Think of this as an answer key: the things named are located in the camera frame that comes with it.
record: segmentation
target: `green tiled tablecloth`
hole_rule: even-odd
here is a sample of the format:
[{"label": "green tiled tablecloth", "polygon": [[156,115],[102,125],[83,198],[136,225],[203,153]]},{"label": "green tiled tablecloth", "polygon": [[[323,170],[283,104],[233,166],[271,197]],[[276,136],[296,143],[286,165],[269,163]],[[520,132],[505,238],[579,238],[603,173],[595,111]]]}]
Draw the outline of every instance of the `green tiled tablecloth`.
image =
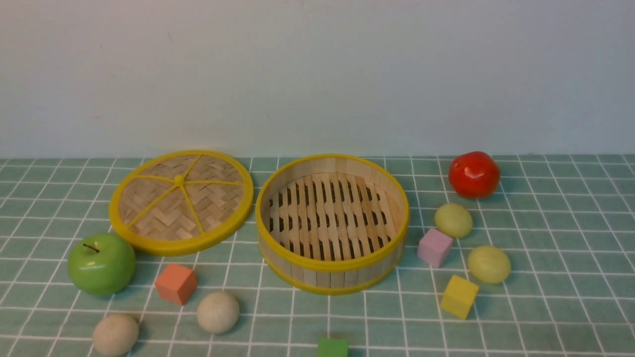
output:
[{"label": "green tiled tablecloth", "polygon": [[[445,176],[452,158],[371,158],[407,190],[408,249],[365,292],[323,297],[292,289],[264,265],[253,216],[225,242],[178,258],[138,256],[131,285],[111,299],[80,293],[66,274],[71,244],[110,229],[117,183],[142,159],[0,159],[0,356],[97,356],[94,326],[108,312],[141,321],[133,356],[316,356],[321,337],[347,339],[350,356],[503,357],[635,355],[635,155],[498,156],[501,185],[467,201]],[[290,158],[241,158],[256,187]],[[416,245],[448,201],[474,217],[440,269]],[[439,309],[453,274],[479,245],[513,265],[481,290],[467,321]],[[199,289],[183,307],[152,287],[168,262],[193,267]],[[242,315],[214,336],[196,323],[206,294],[228,290]]]}]

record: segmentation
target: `bamboo steamer basket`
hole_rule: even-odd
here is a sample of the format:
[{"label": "bamboo steamer basket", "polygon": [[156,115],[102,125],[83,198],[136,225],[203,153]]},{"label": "bamboo steamer basket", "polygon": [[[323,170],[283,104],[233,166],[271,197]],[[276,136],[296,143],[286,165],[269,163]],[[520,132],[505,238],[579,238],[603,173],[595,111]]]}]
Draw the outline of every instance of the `bamboo steamer basket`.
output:
[{"label": "bamboo steamer basket", "polygon": [[128,174],[112,195],[109,217],[136,250],[185,255],[235,232],[252,202],[253,182],[239,161],[220,152],[179,151]]},{"label": "bamboo steamer basket", "polygon": [[393,176],[342,154],[288,163],[256,201],[268,266],[287,283],[324,295],[358,292],[390,275],[409,219],[406,193]]}]

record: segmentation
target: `green apple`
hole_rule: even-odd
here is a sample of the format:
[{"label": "green apple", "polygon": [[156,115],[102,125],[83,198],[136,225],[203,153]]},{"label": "green apple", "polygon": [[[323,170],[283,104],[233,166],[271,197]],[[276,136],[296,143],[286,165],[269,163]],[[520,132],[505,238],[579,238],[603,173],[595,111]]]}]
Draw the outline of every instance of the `green apple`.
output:
[{"label": "green apple", "polygon": [[105,232],[88,236],[72,248],[68,272],[78,289],[106,296],[120,292],[130,283],[136,263],[130,243]]}]

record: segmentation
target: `pink cube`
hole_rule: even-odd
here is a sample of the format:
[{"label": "pink cube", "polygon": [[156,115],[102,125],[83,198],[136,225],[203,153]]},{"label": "pink cube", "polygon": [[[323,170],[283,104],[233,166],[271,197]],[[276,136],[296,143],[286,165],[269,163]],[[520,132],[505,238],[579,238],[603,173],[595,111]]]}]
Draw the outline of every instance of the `pink cube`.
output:
[{"label": "pink cube", "polygon": [[432,228],[419,241],[417,257],[438,268],[452,249],[452,238]]}]

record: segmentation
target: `wooden block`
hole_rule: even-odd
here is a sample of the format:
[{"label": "wooden block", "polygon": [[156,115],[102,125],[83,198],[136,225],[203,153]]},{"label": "wooden block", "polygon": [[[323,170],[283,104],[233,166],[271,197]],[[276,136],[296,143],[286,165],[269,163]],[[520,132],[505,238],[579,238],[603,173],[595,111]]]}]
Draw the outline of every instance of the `wooden block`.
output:
[{"label": "wooden block", "polygon": [[477,284],[453,275],[441,298],[441,309],[462,320],[467,319],[478,290]]},{"label": "wooden block", "polygon": [[317,344],[317,357],[348,357],[349,342],[342,339],[320,339]]},{"label": "wooden block", "polygon": [[432,228],[419,241],[417,256],[430,266],[438,268],[450,254],[452,242],[452,238]]},{"label": "wooden block", "polygon": [[192,269],[179,264],[168,264],[154,286],[160,297],[182,306],[196,290],[198,281]]}]

